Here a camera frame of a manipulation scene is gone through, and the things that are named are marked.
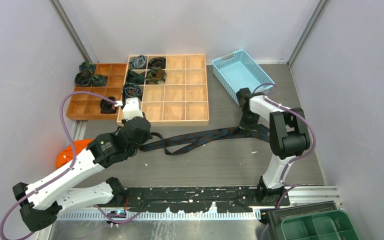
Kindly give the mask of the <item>navy brown striped tie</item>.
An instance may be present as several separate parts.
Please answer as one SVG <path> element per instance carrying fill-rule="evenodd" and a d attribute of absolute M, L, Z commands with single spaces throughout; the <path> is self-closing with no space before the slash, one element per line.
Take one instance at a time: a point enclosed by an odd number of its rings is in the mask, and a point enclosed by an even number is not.
<path fill-rule="evenodd" d="M 233 126 L 186 133 L 169 138 L 163 138 L 157 132 L 152 132 L 151 135 L 160 138 L 160 140 L 143 144 L 139 149 L 142 152 L 163 149 L 164 153 L 169 156 L 183 155 L 209 142 L 218 140 L 254 138 L 269 142 L 269 128 L 263 124 L 257 125 L 256 130 L 245 130 L 238 126 Z"/>

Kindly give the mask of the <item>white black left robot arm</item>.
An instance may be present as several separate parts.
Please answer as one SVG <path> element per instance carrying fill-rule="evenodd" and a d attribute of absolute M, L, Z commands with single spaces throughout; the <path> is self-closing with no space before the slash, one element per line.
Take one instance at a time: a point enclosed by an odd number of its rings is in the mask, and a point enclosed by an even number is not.
<path fill-rule="evenodd" d="M 19 201 L 20 215 L 27 228 L 36 232 L 53 224 L 59 216 L 93 205 L 121 206 L 126 191 L 116 177 L 87 188 L 74 186 L 133 157 L 139 147 L 151 138 L 151 124 L 144 117 L 134 117 L 116 131 L 103 133 L 64 166 L 31 184 L 19 182 L 12 190 Z"/>

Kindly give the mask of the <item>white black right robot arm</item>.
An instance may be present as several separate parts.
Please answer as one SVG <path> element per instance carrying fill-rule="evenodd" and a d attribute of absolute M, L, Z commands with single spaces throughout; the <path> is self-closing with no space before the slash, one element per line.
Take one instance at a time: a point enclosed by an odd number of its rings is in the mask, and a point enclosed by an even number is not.
<path fill-rule="evenodd" d="M 236 93 L 242 110 L 239 127 L 246 133 L 255 133 L 258 121 L 268 121 L 268 142 L 272 151 L 269 166 L 257 185 L 257 198 L 263 205 L 271 205 L 285 188 L 285 177 L 293 160 L 303 155 L 311 143 L 304 111 L 276 103 L 263 93 L 252 93 L 241 88 Z"/>

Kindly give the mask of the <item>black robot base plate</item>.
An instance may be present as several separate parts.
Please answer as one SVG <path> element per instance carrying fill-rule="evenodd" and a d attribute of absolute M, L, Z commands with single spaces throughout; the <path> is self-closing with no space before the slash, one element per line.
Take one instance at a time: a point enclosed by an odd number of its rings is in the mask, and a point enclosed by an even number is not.
<path fill-rule="evenodd" d="M 263 192 L 254 186 L 129 187 L 115 200 L 101 207 L 126 208 L 132 212 L 250 213 L 254 207 L 287 206 L 285 188 Z"/>

